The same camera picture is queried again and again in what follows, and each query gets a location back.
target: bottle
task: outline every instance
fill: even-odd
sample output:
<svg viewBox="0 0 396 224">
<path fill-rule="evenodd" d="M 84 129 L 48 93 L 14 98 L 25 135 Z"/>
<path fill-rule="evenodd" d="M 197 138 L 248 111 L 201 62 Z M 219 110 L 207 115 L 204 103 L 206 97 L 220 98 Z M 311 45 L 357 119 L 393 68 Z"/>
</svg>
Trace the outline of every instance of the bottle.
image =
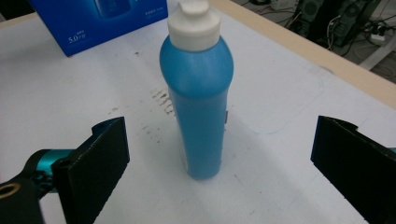
<svg viewBox="0 0 396 224">
<path fill-rule="evenodd" d="M 207 1 L 180 2 L 168 18 L 160 52 L 180 129 L 187 173 L 208 179 L 219 172 L 233 57 L 219 35 L 220 17 Z"/>
</svg>

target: box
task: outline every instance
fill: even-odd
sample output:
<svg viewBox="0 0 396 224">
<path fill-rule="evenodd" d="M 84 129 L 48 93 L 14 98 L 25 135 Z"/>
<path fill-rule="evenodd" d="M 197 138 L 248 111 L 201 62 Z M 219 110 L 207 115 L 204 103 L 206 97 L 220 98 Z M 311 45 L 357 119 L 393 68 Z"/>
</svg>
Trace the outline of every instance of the box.
<svg viewBox="0 0 396 224">
<path fill-rule="evenodd" d="M 168 16 L 166 0 L 29 0 L 66 56 Z"/>
</svg>

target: white table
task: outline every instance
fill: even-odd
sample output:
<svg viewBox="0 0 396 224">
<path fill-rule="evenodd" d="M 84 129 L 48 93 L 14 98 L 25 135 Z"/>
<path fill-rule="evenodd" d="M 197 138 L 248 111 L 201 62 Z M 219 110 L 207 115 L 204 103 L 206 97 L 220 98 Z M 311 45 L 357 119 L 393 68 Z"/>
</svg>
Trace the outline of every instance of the white table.
<svg viewBox="0 0 396 224">
<path fill-rule="evenodd" d="M 0 182 L 35 151 L 78 147 L 92 125 L 124 116 L 131 162 L 95 223 L 366 223 L 309 160 L 317 118 L 395 147 L 394 107 L 220 14 L 235 71 L 215 178 L 192 180 L 179 157 L 161 98 L 166 21 L 67 58 L 33 17 L 0 29 Z M 47 223 L 65 223 L 58 195 L 41 208 Z"/>
</svg>

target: bottle cap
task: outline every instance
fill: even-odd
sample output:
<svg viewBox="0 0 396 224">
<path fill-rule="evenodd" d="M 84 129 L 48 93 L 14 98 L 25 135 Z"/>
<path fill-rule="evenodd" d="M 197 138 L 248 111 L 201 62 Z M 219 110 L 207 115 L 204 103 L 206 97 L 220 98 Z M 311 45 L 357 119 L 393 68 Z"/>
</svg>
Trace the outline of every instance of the bottle cap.
<svg viewBox="0 0 396 224">
<path fill-rule="evenodd" d="M 190 51 L 210 49 L 219 41 L 220 16 L 207 0 L 184 1 L 168 18 L 171 43 Z"/>
</svg>

